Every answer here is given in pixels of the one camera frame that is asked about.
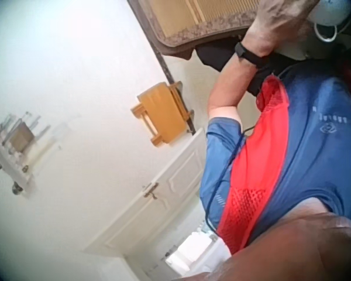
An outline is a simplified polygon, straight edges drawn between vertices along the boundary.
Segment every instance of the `blue t-shirt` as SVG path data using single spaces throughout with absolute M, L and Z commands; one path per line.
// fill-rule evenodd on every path
M 351 95 L 332 67 L 320 62 L 298 64 L 281 76 L 290 102 L 287 152 L 273 194 L 249 243 L 311 197 L 351 220 Z M 207 162 L 200 188 L 204 208 L 240 138 L 242 147 L 246 137 L 237 121 L 210 121 Z M 215 228 L 228 197 L 231 170 L 232 165 L 212 200 L 208 218 Z

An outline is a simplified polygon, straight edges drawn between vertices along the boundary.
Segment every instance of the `red mesh vest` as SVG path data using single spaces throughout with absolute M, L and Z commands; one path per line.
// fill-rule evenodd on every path
M 226 207 L 218 235 L 233 255 L 245 247 L 280 176 L 288 141 L 288 97 L 270 76 L 256 101 L 262 112 L 253 135 L 234 160 Z

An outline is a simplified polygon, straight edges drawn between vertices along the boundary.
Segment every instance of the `black wristwatch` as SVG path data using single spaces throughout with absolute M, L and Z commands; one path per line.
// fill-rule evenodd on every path
M 242 42 L 239 42 L 235 46 L 235 53 L 238 57 L 248 60 L 250 63 L 254 64 L 256 68 L 262 68 L 268 63 L 268 57 L 259 57 L 248 51 L 244 45 L 242 45 Z

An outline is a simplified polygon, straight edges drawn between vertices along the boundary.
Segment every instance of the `black cable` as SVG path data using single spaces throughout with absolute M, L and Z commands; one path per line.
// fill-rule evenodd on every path
M 228 170 L 229 166 L 230 166 L 231 163 L 234 161 L 234 159 L 235 159 L 235 157 L 236 157 L 236 155 L 237 155 L 237 153 L 238 153 L 238 150 L 239 150 L 239 148 L 240 148 L 240 144 L 242 143 L 242 140 L 243 140 L 243 137 L 245 136 L 245 133 L 248 132 L 248 131 L 250 131 L 250 130 L 252 130 L 253 128 L 255 128 L 255 126 L 244 130 L 243 133 L 242 133 L 242 135 L 240 136 L 240 138 L 239 138 L 239 140 L 238 140 L 238 143 L 236 144 L 236 146 L 235 146 L 235 148 L 234 148 L 234 150 L 233 150 L 233 152 L 232 152 L 232 154 L 231 154 L 231 156 L 230 156 L 230 159 L 229 159 L 228 163 L 227 163 L 226 166 L 223 168 L 222 173 L 221 173 L 221 175 L 219 176 L 219 178 L 218 178 L 218 180 L 217 180 L 217 182 L 216 182 L 216 185 L 215 185 L 214 190 L 213 190 L 213 192 L 212 192 L 211 198 L 209 199 L 208 205 L 207 205 L 207 207 L 206 207 L 206 209 L 205 209 L 205 223 L 207 224 L 207 226 L 208 226 L 216 235 L 218 235 L 218 234 L 217 234 L 215 228 L 209 223 L 209 220 L 208 220 L 209 211 L 210 211 L 210 209 L 211 209 L 212 201 L 213 201 L 213 199 L 214 199 L 215 196 L 216 196 L 216 193 L 217 193 L 218 188 L 220 187 L 220 185 L 221 185 L 221 183 L 222 183 L 222 179 L 223 179 L 223 177 L 224 177 L 226 171 Z

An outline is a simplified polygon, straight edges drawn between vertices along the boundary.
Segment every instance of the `shirt sleeve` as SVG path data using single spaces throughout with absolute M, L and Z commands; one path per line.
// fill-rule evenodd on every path
M 235 152 L 240 139 L 242 139 L 242 141 L 240 142 L 238 152 L 245 143 L 245 137 L 241 133 L 238 121 L 230 118 L 218 117 L 209 122 L 207 130 L 207 159 L 200 187 L 200 199 L 206 210 L 216 188 L 216 184 L 223 173 L 218 191 L 212 198 L 208 215 L 210 223 L 216 229 L 221 220 L 230 189 L 232 163 L 229 164 L 229 160 Z

